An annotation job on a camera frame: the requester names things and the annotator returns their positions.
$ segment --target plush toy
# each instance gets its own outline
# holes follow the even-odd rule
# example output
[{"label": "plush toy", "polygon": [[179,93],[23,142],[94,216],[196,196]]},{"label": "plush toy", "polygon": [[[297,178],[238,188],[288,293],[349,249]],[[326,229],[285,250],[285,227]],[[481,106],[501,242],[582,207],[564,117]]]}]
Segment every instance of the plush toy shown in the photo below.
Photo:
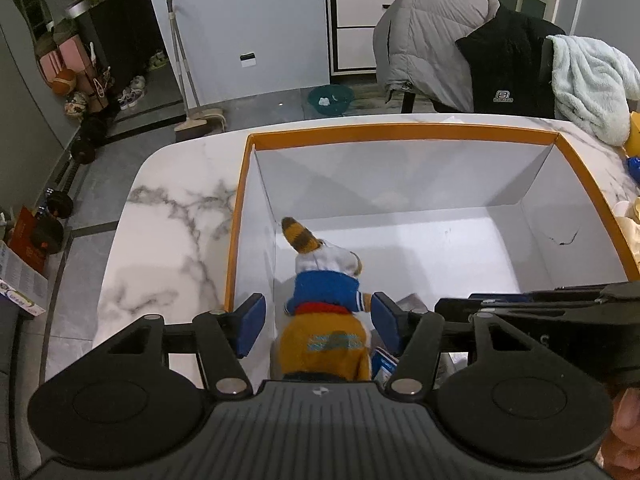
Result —
[{"label": "plush toy", "polygon": [[285,311],[292,316],[280,336],[286,379],[368,381],[369,334],[353,315],[369,312],[370,294],[358,290],[356,254],[315,238],[293,218],[282,232],[298,253],[296,283]]}]

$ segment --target broom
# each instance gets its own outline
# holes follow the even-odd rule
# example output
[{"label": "broom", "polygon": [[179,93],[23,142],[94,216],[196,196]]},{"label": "broom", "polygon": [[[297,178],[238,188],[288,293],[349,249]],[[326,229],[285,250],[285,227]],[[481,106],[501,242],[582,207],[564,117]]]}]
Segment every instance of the broom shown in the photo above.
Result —
[{"label": "broom", "polygon": [[[195,85],[193,84],[193,78],[191,77],[191,71],[189,70],[189,63],[187,62],[187,55],[184,51],[184,45],[182,44],[182,38],[180,36],[180,29],[178,29],[178,22],[175,19],[174,12],[174,0],[166,0],[166,6],[169,11],[169,23],[171,25],[171,37],[174,42],[174,57],[175,57],[175,65],[176,72],[178,74],[178,83],[180,85],[180,94],[182,95],[182,101],[184,102],[184,113],[187,116],[187,119],[178,124],[174,131],[176,133],[184,132],[185,130],[189,130],[188,136],[184,137],[193,139],[195,137],[200,137],[202,135],[206,135],[210,133],[212,127],[207,121],[208,117],[218,118],[222,123],[223,131],[226,126],[225,117],[220,108],[211,108],[207,110],[206,113],[200,111],[200,101],[198,99],[198,94],[196,93]],[[180,59],[178,57],[178,46],[180,47],[180,54],[182,55],[182,64],[184,65],[184,71],[187,73],[187,78],[189,79],[189,85],[191,86],[191,92],[193,93],[193,98],[196,101],[196,114],[192,115],[189,111],[189,105],[187,103],[187,95],[184,90],[184,79],[182,78],[182,67],[180,65]]]}]

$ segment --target wall outlet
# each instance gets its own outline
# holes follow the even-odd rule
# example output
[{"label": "wall outlet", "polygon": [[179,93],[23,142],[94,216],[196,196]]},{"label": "wall outlet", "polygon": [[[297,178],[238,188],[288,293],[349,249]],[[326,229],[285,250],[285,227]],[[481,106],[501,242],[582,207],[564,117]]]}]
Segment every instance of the wall outlet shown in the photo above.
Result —
[{"label": "wall outlet", "polygon": [[255,65],[255,54],[253,52],[242,54],[242,56],[240,56],[240,64],[242,68]]}]

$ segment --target countertop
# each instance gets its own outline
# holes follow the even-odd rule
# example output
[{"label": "countertop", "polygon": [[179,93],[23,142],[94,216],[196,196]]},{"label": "countertop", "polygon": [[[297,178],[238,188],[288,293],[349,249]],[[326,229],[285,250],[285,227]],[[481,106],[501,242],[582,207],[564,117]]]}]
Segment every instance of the countertop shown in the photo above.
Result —
[{"label": "countertop", "polygon": [[140,316],[190,322],[225,295],[231,216],[249,134],[343,124],[468,123],[564,135],[610,207],[638,194],[615,151],[565,121],[477,114],[396,114],[275,124],[162,148],[140,168],[102,282],[94,346]]}]

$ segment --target teal plastic bowl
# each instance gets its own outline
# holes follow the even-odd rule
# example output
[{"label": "teal plastic bowl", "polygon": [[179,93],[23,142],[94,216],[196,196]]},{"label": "teal plastic bowl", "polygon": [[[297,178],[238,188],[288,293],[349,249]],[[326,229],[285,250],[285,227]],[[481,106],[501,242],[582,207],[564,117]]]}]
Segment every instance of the teal plastic bowl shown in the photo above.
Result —
[{"label": "teal plastic bowl", "polygon": [[[329,99],[329,104],[322,106],[320,104],[322,98]],[[319,86],[309,92],[306,100],[319,114],[336,117],[345,113],[349,108],[351,101],[353,101],[353,90],[344,85]]]}]

